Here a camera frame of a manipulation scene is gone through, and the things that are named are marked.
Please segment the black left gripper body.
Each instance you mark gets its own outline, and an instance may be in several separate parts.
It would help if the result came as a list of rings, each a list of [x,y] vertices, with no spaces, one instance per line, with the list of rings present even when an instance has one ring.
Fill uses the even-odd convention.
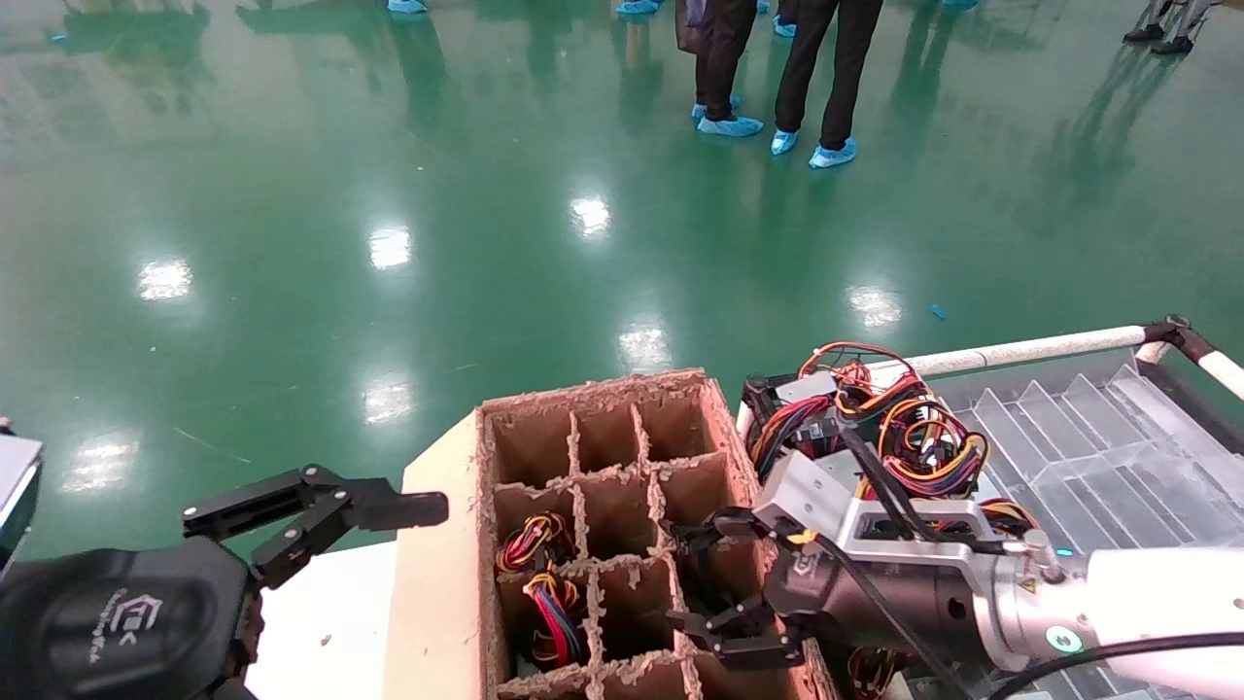
[[[249,567],[208,540],[14,564],[5,699],[249,699],[262,632]]]

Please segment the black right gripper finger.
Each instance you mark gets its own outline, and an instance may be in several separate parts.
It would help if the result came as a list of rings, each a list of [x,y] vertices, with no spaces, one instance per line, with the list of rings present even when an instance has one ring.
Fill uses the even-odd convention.
[[[702,523],[675,523],[667,518],[666,533],[671,536],[675,557],[689,560],[710,560],[723,542],[763,541],[782,546],[778,532],[746,507],[719,509],[708,513]]]
[[[773,608],[760,596],[751,596],[715,615],[697,612],[667,612],[667,623],[689,638],[693,647],[709,652],[728,670],[760,671],[790,669],[806,663],[804,637],[796,632],[766,630]]]

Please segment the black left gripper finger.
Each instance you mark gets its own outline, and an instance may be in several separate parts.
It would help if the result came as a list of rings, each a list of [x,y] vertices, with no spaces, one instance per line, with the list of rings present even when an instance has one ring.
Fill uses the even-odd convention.
[[[253,528],[285,523],[253,552],[259,584],[277,589],[355,528],[434,527],[447,522],[449,513],[443,492],[399,494],[384,477],[342,477],[309,465],[184,509],[182,535],[221,543]]]

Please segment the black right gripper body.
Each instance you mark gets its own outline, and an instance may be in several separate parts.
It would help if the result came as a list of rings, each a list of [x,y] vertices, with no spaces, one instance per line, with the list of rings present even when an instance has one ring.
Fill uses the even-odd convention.
[[[778,555],[766,576],[766,603],[780,617],[782,637],[791,647],[782,665],[806,661],[802,642],[821,648],[893,648],[916,654],[889,620],[894,615],[942,663],[991,668],[982,637],[977,601],[986,574],[982,566],[892,564],[860,562],[870,596],[831,555]]]

